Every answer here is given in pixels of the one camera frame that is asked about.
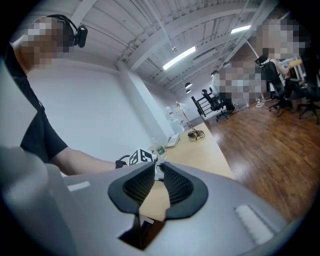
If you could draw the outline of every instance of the ceiling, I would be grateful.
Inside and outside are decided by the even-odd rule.
[[[44,0],[25,22],[49,14],[66,15],[88,28],[86,45],[75,49],[73,60],[113,69],[118,61],[125,62],[141,78],[174,90],[185,80],[210,74],[221,65],[243,35],[231,35],[231,30],[251,24],[264,11],[265,2]],[[164,64],[193,46],[194,53],[163,70]]]

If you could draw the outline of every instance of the wooden floor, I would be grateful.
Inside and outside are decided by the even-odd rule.
[[[288,221],[307,212],[320,185],[320,125],[314,116],[298,119],[284,110],[277,117],[265,105],[205,123],[237,181]]]

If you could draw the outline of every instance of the fluorescent light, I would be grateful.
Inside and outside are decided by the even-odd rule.
[[[232,30],[231,30],[231,34],[236,33],[236,32],[239,32],[239,31],[243,31],[243,30],[248,30],[248,29],[250,29],[250,27],[251,27],[251,25],[249,25],[249,26],[242,26],[242,27],[238,27],[238,28],[232,29]]]
[[[163,66],[164,70],[167,70],[168,68],[170,68],[172,65],[176,64],[178,61],[182,60],[184,57],[187,57],[189,54],[192,54],[196,51],[196,47],[192,47],[188,50],[186,50],[185,52],[181,53],[180,55],[178,55],[177,57],[175,57],[174,59],[170,60],[167,64],[165,64]]]
[[[189,85],[186,86],[186,89],[188,89],[190,86],[192,86],[192,83],[190,83]]]

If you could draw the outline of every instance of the white column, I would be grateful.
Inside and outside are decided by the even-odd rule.
[[[166,144],[174,131],[169,125],[163,110],[135,72],[130,71],[122,61],[118,62],[117,67],[120,71],[120,80],[125,95],[149,132],[150,137],[155,137],[161,144]]]

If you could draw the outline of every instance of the man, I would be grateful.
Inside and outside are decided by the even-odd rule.
[[[226,81],[224,79],[220,79],[218,70],[213,71],[212,93],[218,94],[223,99],[225,108],[230,114],[234,114],[239,111],[232,103],[231,93],[226,92]]]
[[[43,162],[58,166],[66,175],[114,170],[115,163],[94,158],[66,145],[50,125],[45,108],[27,79],[32,69],[41,69],[51,64],[52,59],[69,52],[73,40],[73,29],[64,19],[41,17],[33,22],[25,35],[8,45],[5,64],[17,86],[37,110],[21,147],[37,155]]]

